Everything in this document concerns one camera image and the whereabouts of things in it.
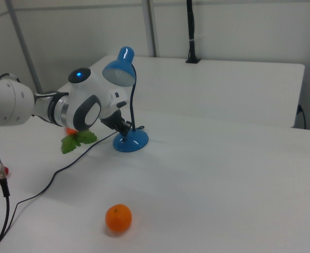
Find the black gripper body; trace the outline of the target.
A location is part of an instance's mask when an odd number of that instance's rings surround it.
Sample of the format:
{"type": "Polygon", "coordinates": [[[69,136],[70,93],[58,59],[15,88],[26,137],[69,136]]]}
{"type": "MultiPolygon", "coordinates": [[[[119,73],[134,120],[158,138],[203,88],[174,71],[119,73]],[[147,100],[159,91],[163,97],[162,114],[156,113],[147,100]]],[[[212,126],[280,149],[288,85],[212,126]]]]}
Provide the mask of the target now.
{"type": "Polygon", "coordinates": [[[116,131],[123,130],[123,118],[121,116],[121,111],[116,110],[112,115],[107,118],[100,119],[101,123],[106,125],[108,128],[116,131]]]}

